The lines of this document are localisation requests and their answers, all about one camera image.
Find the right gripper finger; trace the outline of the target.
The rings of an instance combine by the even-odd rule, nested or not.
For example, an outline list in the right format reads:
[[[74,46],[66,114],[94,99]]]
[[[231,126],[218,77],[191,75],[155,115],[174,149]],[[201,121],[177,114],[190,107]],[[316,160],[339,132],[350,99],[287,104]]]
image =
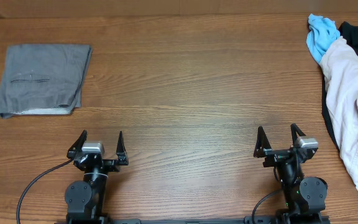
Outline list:
[[[265,133],[263,127],[259,126],[258,130],[257,130],[257,142],[255,145],[255,150],[258,151],[258,150],[262,150],[262,149],[271,149],[271,148],[272,147],[269,143],[269,140],[266,136],[266,133]]]
[[[295,123],[292,123],[290,125],[290,128],[291,128],[292,143],[293,146],[295,146],[298,137],[305,136],[305,133]]]

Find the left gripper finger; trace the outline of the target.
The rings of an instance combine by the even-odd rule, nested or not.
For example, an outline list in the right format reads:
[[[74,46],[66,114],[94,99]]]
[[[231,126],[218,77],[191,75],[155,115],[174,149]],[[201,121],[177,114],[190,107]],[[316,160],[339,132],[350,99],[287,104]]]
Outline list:
[[[116,155],[117,156],[126,156],[126,149],[124,146],[124,139],[122,131],[119,132],[119,138],[117,142],[117,148],[116,148]]]
[[[69,148],[68,152],[79,151],[82,148],[83,144],[85,143],[87,135],[88,135],[87,130],[84,129],[80,134],[79,138]]]

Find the beige cotton shorts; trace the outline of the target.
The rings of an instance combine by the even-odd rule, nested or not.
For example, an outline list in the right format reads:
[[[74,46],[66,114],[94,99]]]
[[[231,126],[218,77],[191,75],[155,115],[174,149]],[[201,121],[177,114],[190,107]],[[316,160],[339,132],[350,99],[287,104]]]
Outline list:
[[[358,191],[358,56],[342,37],[323,55],[326,106],[340,157]]]

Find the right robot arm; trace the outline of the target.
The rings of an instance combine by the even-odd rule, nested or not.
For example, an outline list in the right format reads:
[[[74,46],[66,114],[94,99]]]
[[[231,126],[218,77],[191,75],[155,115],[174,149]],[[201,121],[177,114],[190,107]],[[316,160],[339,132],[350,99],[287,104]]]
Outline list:
[[[263,166],[273,168],[280,188],[255,205],[251,222],[257,223],[258,207],[268,198],[280,192],[284,194],[286,207],[276,211],[269,223],[329,223],[329,217],[321,212],[326,208],[328,194],[326,181],[319,177],[305,177],[301,164],[313,158],[318,150],[318,142],[307,136],[295,123],[291,124],[292,145],[288,149],[272,149],[263,127],[258,127],[257,142],[253,156],[263,158]]]

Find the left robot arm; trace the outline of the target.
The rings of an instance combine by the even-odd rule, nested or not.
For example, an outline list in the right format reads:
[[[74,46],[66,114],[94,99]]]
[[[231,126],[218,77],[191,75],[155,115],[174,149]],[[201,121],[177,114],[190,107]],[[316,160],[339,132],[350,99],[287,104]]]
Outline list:
[[[101,141],[87,141],[87,131],[83,131],[67,152],[67,158],[84,172],[83,180],[72,182],[65,191],[67,203],[67,223],[113,223],[112,218],[103,212],[108,174],[119,172],[127,166],[123,134],[119,133],[115,159],[105,159]]]

